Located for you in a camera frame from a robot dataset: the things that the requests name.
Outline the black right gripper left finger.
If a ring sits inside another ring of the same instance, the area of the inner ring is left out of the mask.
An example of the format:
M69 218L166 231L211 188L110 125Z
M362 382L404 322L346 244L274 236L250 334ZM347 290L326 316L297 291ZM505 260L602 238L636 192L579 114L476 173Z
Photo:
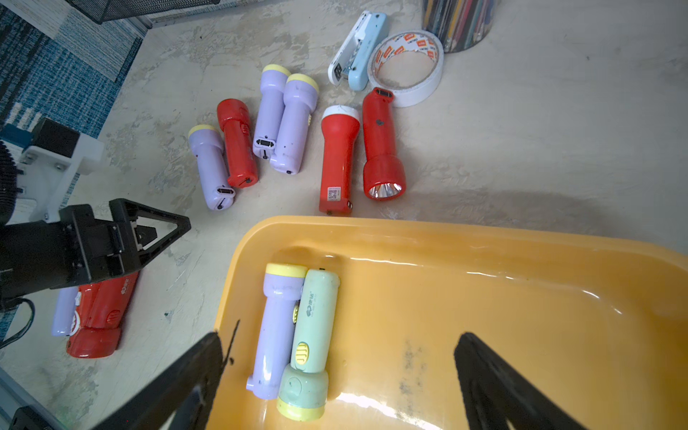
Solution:
M220 337L212 331L98 429L204 429L223 371Z

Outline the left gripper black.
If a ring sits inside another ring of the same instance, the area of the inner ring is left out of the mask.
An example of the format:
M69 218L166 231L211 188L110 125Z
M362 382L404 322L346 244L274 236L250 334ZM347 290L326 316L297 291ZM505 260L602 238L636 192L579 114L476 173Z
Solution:
M59 211L59 221L1 229L1 300L42 290L116 279L150 263L191 229L188 217L124 198L109 202L111 220L87 204ZM157 221L174 229L159 237Z

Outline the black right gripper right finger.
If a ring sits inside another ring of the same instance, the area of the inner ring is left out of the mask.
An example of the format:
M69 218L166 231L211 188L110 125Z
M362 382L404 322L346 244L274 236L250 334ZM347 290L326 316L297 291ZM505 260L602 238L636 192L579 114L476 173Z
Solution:
M453 352L470 429L581 429L473 333Z

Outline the purple flashlight yellow rim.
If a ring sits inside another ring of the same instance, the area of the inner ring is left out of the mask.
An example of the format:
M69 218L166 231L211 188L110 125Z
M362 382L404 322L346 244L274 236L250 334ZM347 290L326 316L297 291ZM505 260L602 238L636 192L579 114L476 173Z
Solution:
M188 141L197 161L208 208L212 211L229 209L234 204L236 192L228 183L225 147L220 133L212 125L197 125L189 131Z

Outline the mint green flashlight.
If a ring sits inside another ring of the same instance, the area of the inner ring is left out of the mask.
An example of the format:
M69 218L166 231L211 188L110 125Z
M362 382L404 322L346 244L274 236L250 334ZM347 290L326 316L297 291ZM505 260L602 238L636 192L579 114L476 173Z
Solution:
M306 274L297 313L290 363L285 367L277 409L287 419L309 422L324 415L329 388L326 363L340 278L322 269Z

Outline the all red flashlight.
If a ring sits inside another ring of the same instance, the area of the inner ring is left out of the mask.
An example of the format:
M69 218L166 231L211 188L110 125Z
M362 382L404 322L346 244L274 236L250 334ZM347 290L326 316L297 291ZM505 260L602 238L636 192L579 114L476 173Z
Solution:
M259 177L250 137L247 105L241 100L222 100L217 107L217 116L225 137L229 185L236 188L254 186Z

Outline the red flashlight silver reflector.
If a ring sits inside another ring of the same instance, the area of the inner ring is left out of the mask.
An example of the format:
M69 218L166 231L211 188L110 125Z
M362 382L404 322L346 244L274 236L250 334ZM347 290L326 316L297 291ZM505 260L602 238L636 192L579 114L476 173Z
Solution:
M365 196L375 201L388 201L402 196L406 190L404 166L397 155L396 134L392 114L394 94L375 87L364 98L363 131Z

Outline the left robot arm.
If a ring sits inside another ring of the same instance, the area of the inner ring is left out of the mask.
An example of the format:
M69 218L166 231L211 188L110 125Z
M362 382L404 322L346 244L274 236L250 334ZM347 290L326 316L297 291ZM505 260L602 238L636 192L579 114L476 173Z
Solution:
M191 229L183 215L124 198L110 201L111 220L88 204L59 210L58 220L9 224L18 169L1 151L1 300L79 287L138 272Z

